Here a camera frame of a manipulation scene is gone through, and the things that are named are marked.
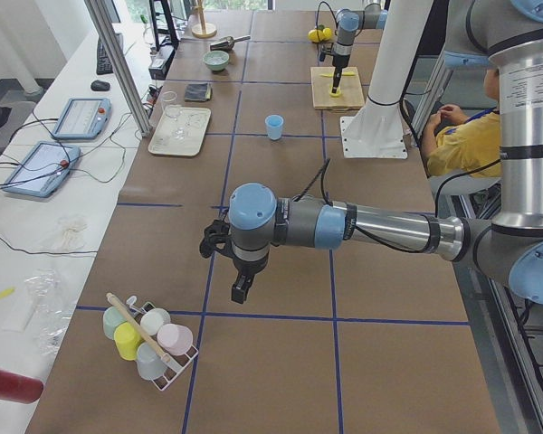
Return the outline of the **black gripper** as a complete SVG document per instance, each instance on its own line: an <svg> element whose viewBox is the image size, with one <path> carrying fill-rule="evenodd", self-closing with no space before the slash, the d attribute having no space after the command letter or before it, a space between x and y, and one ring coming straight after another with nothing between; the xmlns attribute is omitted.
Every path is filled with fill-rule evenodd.
<svg viewBox="0 0 543 434"><path fill-rule="evenodd" d="M269 247L258 250L245 250L232 246L233 264L239 271L231 288L231 300L235 303L244 303L254 280L254 274L265 269L269 258Z"/></svg>
<svg viewBox="0 0 543 434"><path fill-rule="evenodd" d="M336 91L339 89L342 69L348 66L349 46L338 42L322 44L319 51L319 61L324 62L328 56L332 57L332 65L335 67L331 91Z"/></svg>

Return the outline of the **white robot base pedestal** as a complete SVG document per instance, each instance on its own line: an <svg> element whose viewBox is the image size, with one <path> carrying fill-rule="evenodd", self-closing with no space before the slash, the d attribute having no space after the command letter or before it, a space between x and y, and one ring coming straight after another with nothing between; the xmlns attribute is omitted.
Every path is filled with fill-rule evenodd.
<svg viewBox="0 0 543 434"><path fill-rule="evenodd" d="M391 3L366 104L340 119L344 157L407 158L400 103L432 7L433 0Z"/></svg>

